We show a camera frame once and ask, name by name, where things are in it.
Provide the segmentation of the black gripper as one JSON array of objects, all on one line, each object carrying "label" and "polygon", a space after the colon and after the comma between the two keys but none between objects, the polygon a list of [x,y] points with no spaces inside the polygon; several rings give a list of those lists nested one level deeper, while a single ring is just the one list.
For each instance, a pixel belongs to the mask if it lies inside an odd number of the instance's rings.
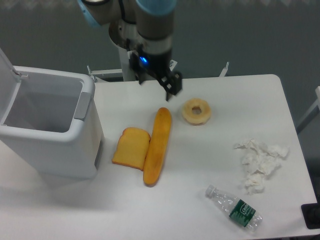
[{"label": "black gripper", "polygon": [[179,71],[170,70],[172,47],[161,49],[160,53],[147,53],[142,43],[136,46],[129,57],[129,66],[133,71],[135,80],[142,85],[148,76],[160,81],[166,92],[166,101],[176,96],[183,88],[183,76]]}]

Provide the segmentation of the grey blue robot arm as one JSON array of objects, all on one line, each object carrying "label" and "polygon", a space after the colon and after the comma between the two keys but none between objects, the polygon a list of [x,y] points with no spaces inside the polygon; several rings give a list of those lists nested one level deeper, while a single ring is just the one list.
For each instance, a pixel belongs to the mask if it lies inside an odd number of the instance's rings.
[{"label": "grey blue robot arm", "polygon": [[155,79],[166,100],[183,85],[182,74],[171,69],[175,0],[79,0],[89,24],[109,25],[109,37],[118,48],[124,81]]}]

